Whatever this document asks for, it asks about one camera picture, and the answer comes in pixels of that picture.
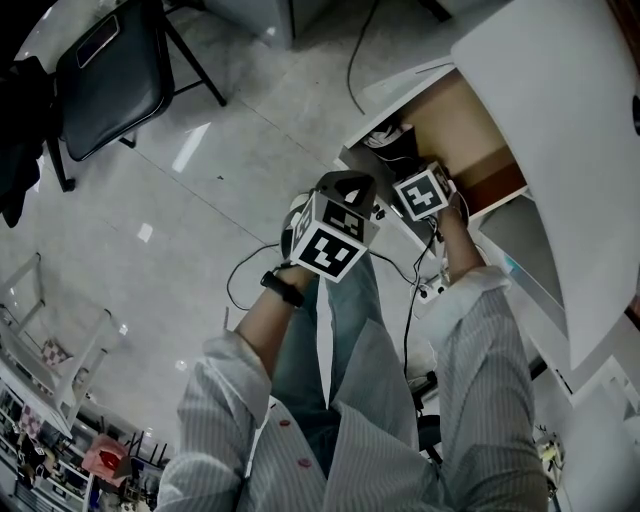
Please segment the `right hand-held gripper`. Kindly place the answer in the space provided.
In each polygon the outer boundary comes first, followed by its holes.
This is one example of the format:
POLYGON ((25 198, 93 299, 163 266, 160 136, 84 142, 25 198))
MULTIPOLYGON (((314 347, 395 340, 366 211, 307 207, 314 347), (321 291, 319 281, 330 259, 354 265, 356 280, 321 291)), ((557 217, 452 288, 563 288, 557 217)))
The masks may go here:
POLYGON ((437 161, 396 182, 393 188, 413 221, 424 220, 446 208, 457 192, 455 184, 437 161))

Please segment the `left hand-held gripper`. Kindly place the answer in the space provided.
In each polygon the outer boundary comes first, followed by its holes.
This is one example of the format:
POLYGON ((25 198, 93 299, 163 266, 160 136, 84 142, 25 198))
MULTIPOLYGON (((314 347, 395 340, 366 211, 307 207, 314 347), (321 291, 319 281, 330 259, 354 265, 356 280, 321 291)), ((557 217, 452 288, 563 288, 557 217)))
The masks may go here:
POLYGON ((326 173, 294 202, 283 225, 284 260, 337 283, 367 252, 379 226, 371 220, 377 184, 360 171, 326 173))

